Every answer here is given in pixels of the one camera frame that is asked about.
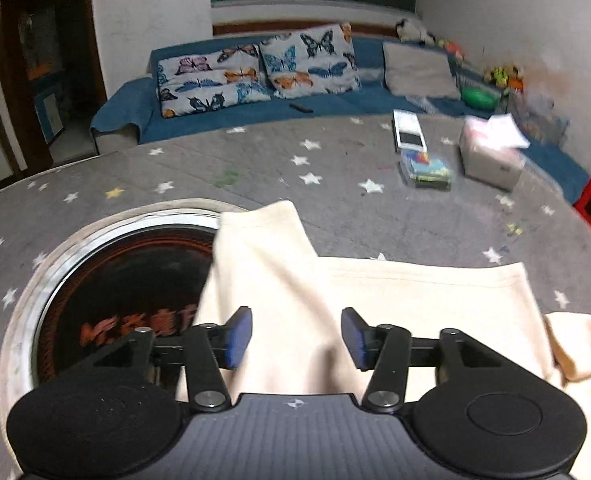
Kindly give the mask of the cream beige garment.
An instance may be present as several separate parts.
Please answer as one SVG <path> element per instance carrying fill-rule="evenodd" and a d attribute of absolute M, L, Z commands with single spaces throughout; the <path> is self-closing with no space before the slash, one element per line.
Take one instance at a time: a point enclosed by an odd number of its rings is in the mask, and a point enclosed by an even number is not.
<path fill-rule="evenodd" d="M 543 313 L 522 264 L 468 269 L 321 257 L 289 202 L 225 212 L 213 249 L 196 322 L 224 323 L 243 306 L 253 314 L 242 363 L 224 376 L 233 396 L 363 393 L 369 374 L 356 370 L 341 337 L 346 308 L 416 337 L 457 328 L 576 400 L 587 437 L 572 474 L 591 479 L 591 315 Z"/>

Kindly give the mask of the black round induction cooktop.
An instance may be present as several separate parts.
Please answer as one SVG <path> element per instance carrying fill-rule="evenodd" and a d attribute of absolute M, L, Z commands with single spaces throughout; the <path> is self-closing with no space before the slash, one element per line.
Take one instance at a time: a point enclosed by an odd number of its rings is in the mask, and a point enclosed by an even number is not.
<path fill-rule="evenodd" d="M 41 384 L 138 327 L 176 337 L 192 324 L 213 259 L 215 231 L 175 224 L 121 235 L 56 285 L 35 335 Z"/>

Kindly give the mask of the clear box colourful items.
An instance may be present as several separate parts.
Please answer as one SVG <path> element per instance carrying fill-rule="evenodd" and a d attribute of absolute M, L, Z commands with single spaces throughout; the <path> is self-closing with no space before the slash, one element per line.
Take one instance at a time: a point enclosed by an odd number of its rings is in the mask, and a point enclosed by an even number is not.
<path fill-rule="evenodd" d="M 453 170 L 442 159 L 427 152 L 402 151 L 399 168 L 405 182 L 414 188 L 449 191 L 452 187 Z"/>

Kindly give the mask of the white flat device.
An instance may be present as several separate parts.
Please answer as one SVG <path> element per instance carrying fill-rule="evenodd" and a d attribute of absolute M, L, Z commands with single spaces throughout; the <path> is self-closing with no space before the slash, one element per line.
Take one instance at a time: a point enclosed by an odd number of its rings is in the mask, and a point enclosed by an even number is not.
<path fill-rule="evenodd" d="M 393 136 L 396 151 L 425 152 L 427 144 L 416 114 L 393 110 Z"/>

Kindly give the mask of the white tissue box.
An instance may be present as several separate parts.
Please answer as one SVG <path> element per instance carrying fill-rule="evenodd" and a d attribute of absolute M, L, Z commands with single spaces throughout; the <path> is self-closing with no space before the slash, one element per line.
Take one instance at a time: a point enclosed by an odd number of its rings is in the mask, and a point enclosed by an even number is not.
<path fill-rule="evenodd" d="M 493 188 L 512 192 L 523 174 L 525 162 L 521 153 L 501 146 L 485 120 L 465 118 L 459 151 L 465 176 Z"/>

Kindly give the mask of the blue sofa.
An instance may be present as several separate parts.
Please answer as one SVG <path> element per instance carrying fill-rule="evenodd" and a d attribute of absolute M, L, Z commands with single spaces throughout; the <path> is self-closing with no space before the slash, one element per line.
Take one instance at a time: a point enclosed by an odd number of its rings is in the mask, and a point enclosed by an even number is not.
<path fill-rule="evenodd" d="M 219 37 L 211 40 L 176 44 L 176 46 L 153 50 L 150 64 L 155 66 L 163 58 L 178 55 L 207 54 L 216 50 L 237 46 L 237 44 L 259 44 L 268 36 Z M 384 39 L 357 37 L 353 40 L 360 68 L 384 69 L 382 44 Z M 376 81 L 362 82 L 361 90 L 342 94 L 316 94 L 290 100 L 304 108 L 312 110 L 309 117 L 321 116 L 361 116 L 390 114 L 392 110 L 409 110 L 423 114 L 425 110 L 409 102 L 403 96 L 393 96 L 384 87 L 383 75 Z M 194 114 L 179 118 L 162 117 L 158 97 L 158 81 L 153 77 L 134 79 L 123 84 L 104 103 L 92 118 L 90 131 L 99 143 L 100 136 L 111 136 L 124 127 L 135 127 L 135 142 L 149 143 L 190 136 L 200 132 L 242 127 L 261 122 L 278 122 L 303 118 L 305 115 L 294 110 L 288 100 L 271 98 L 270 102 L 252 103 L 227 107 L 223 112 Z M 466 106 L 460 99 L 428 98 L 428 102 L 437 114 L 452 117 L 477 116 L 489 118 L 491 112 L 482 112 Z M 553 144 L 542 144 L 529 138 L 531 145 L 524 150 L 524 155 L 549 174 L 561 187 L 565 199 L 573 204 L 580 197 L 588 184 L 589 174 L 569 155 Z"/>

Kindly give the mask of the black remote control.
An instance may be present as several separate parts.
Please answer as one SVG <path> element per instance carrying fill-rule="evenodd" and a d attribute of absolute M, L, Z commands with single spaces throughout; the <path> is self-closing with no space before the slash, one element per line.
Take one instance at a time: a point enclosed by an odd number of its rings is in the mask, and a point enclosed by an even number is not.
<path fill-rule="evenodd" d="M 313 114 L 314 113 L 314 111 L 311 110 L 310 108 L 299 105 L 299 104 L 295 104 L 295 103 L 291 103 L 289 105 L 289 107 L 291 107 L 292 110 L 297 110 L 298 112 L 303 113 L 303 114 Z"/>

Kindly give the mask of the left butterfly print pillow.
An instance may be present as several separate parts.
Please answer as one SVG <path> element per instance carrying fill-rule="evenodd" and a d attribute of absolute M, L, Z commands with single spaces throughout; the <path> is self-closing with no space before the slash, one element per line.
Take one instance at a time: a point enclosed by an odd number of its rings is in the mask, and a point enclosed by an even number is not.
<path fill-rule="evenodd" d="M 256 44 L 163 58 L 156 63 L 156 70 L 163 118 L 218 112 L 266 102 L 272 96 Z"/>

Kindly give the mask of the butterfly print pillow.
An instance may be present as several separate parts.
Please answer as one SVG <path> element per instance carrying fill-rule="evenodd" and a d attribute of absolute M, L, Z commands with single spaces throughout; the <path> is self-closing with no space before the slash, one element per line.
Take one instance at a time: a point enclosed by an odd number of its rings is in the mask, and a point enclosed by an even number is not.
<path fill-rule="evenodd" d="M 218 112 L 266 102 L 272 96 L 256 44 L 163 58 L 156 63 L 156 70 L 163 118 Z"/>
<path fill-rule="evenodd" d="M 270 37 L 260 44 L 260 54 L 274 94 L 280 99 L 361 88 L 350 23 Z"/>

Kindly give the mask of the grey plain cushion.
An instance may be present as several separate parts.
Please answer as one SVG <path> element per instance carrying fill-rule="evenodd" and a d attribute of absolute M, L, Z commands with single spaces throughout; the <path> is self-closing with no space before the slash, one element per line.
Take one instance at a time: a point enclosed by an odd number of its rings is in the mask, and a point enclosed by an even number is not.
<path fill-rule="evenodd" d="M 393 96 L 459 98 L 445 54 L 394 42 L 384 42 L 382 49 L 384 82 Z"/>

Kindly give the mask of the right butterfly print pillow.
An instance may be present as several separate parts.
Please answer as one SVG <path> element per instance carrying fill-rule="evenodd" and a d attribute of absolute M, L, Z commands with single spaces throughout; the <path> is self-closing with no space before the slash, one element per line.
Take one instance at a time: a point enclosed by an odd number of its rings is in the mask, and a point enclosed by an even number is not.
<path fill-rule="evenodd" d="M 270 37 L 260 44 L 260 54 L 274 94 L 280 99 L 361 88 L 350 23 Z"/>

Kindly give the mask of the yellow black toy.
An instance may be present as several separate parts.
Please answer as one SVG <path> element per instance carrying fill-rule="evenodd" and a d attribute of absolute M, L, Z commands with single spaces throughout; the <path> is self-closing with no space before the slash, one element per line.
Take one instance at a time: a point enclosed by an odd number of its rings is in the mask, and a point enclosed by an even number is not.
<path fill-rule="evenodd" d="M 484 72 L 486 84 L 513 92 L 524 92 L 523 70 L 516 65 L 493 66 Z"/>

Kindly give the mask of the black white plush toy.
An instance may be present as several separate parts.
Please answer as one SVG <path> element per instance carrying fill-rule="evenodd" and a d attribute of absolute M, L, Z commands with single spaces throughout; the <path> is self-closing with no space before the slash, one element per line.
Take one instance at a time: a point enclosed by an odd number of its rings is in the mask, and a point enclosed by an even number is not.
<path fill-rule="evenodd" d="M 412 42 L 422 46 L 434 46 L 435 36 L 419 22 L 403 18 L 395 25 L 397 37 L 402 42 Z"/>

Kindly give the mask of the dark wooden door frame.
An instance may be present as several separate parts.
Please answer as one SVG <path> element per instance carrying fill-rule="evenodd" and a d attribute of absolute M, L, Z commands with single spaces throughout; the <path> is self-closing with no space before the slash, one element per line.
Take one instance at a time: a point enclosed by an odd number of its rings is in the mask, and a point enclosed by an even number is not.
<path fill-rule="evenodd" d="M 106 102 L 91 0 L 0 0 L 0 82 L 30 174 Z"/>

